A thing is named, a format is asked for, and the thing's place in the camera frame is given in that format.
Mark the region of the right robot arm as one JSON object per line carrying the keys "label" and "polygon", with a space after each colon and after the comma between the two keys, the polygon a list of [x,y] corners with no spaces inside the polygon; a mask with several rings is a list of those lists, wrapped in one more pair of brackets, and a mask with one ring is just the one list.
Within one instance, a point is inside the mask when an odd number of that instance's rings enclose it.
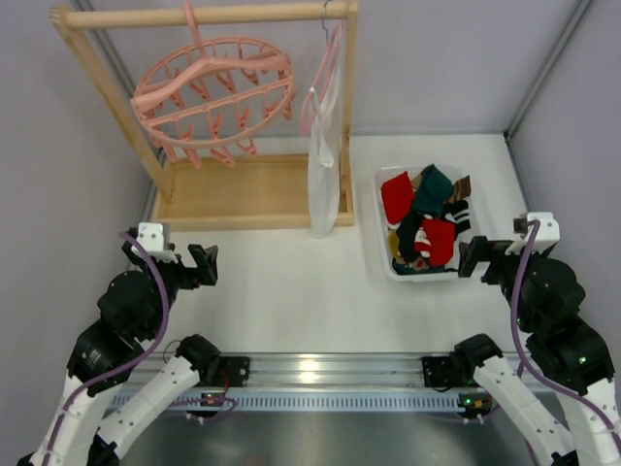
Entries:
{"label": "right robot arm", "polygon": [[586,292],[574,270],[535,243],[478,236],[460,246],[459,276],[484,263],[482,282],[507,299],[519,363],[513,368],[485,334],[456,344],[451,362],[507,414],[538,464],[617,465],[620,414],[608,347],[578,314]]}

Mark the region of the dark green sock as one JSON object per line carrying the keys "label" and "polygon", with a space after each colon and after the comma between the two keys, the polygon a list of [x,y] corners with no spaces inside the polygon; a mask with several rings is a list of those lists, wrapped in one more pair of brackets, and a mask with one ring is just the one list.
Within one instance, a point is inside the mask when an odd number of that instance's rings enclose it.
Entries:
{"label": "dark green sock", "polygon": [[439,216],[443,204],[453,193],[453,183],[434,164],[421,172],[421,182],[416,189],[413,207],[420,213]]}

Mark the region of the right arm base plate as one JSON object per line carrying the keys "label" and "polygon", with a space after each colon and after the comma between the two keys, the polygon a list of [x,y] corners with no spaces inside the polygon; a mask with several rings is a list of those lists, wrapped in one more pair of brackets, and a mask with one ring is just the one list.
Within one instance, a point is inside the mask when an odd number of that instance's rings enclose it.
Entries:
{"label": "right arm base plate", "polygon": [[462,386],[459,369],[449,356],[424,356],[421,358],[424,385],[437,392],[447,392]]}

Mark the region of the brown striped green sock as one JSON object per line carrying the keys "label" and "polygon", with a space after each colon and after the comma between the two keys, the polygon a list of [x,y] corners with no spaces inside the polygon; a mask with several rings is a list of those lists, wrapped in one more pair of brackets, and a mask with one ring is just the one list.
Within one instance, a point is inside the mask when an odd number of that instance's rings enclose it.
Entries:
{"label": "brown striped green sock", "polygon": [[[422,184],[422,174],[419,173],[418,175],[414,176],[413,178],[410,179],[410,184],[411,187],[414,191],[417,191],[420,189],[420,186]],[[472,194],[472,184],[471,184],[471,177],[470,176],[466,176],[460,180],[458,180],[454,185],[453,185],[453,191],[451,196],[444,201],[445,204],[452,204],[452,203],[456,203],[458,201],[461,201],[463,199],[468,198],[470,195]]]}

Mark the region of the red sock plain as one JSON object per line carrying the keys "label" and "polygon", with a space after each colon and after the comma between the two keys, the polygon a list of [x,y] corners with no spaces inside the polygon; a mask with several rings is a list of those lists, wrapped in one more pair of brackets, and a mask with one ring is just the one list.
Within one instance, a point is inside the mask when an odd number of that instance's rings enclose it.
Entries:
{"label": "red sock plain", "polygon": [[424,218],[414,238],[414,250],[432,267],[445,266],[454,255],[456,226],[443,219]]}

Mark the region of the red sock with trim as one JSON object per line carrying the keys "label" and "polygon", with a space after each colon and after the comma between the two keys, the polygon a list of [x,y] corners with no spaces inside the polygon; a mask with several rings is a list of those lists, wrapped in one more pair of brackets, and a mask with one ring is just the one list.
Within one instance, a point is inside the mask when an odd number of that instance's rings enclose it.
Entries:
{"label": "red sock with trim", "polygon": [[400,223],[409,213],[415,198],[409,174],[402,172],[384,182],[380,194],[387,221],[390,224]]}

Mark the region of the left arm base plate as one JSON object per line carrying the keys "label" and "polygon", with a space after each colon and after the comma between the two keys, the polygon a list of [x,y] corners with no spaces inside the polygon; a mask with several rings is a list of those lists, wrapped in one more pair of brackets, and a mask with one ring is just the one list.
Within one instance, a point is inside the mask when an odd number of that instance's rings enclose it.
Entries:
{"label": "left arm base plate", "polygon": [[250,362],[247,356],[222,356],[217,369],[217,383],[226,389],[246,386]]}

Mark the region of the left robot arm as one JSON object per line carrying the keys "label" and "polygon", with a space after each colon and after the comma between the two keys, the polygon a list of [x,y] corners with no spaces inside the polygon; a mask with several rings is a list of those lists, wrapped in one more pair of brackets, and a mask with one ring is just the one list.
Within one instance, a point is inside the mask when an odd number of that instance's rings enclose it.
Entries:
{"label": "left robot arm", "polygon": [[118,412],[108,408],[133,370],[160,345],[182,290],[217,283],[218,248],[188,247],[187,267],[173,247],[146,250],[126,239],[133,269],[115,276],[98,299],[99,318],[79,336],[49,430],[21,465],[116,465],[144,430],[187,389],[212,380],[219,349],[194,334]]}

